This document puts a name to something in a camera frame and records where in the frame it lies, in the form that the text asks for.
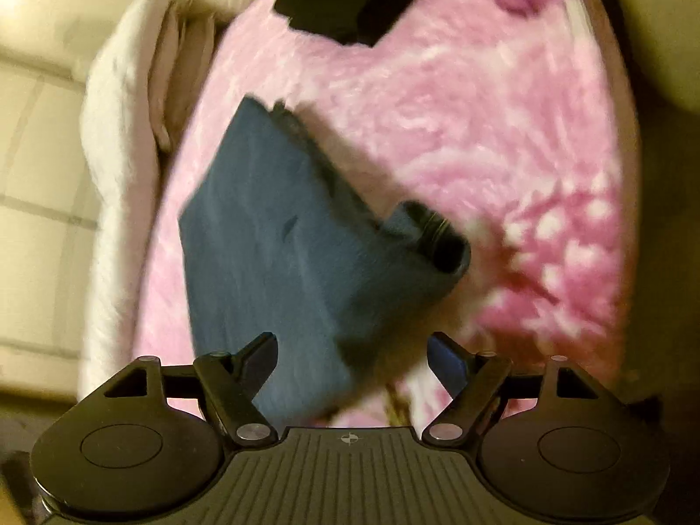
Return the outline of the blue denim jeans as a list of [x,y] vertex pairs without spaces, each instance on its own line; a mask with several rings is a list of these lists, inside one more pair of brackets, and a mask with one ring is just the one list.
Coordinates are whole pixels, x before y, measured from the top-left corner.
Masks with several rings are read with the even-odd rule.
[[469,241],[424,204],[376,217],[293,112],[254,97],[238,106],[179,234],[196,353],[276,336],[278,363],[255,405],[277,428],[355,395],[471,261]]

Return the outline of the cream wardrobe with black lines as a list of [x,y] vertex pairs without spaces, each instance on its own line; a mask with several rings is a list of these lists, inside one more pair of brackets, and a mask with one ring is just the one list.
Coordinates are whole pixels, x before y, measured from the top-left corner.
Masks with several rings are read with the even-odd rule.
[[78,136],[82,88],[1,63],[1,385],[76,395],[100,202]]

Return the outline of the pink floral bed sheet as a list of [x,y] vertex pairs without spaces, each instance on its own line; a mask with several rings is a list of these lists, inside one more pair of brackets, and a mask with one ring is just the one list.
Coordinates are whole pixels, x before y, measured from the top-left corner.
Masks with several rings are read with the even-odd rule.
[[178,217],[245,95],[284,101],[378,214],[416,198],[475,264],[428,317],[472,350],[620,368],[634,279],[637,125],[600,0],[416,0],[373,48],[257,0],[225,32],[150,239],[136,354],[193,352]]

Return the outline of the white rolled duvet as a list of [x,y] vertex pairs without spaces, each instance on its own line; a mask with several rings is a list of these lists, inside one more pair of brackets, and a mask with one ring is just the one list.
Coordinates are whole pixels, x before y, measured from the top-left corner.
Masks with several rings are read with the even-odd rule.
[[163,168],[207,79],[218,29],[254,1],[134,0],[91,63],[80,140],[101,210],[80,397],[130,361]]

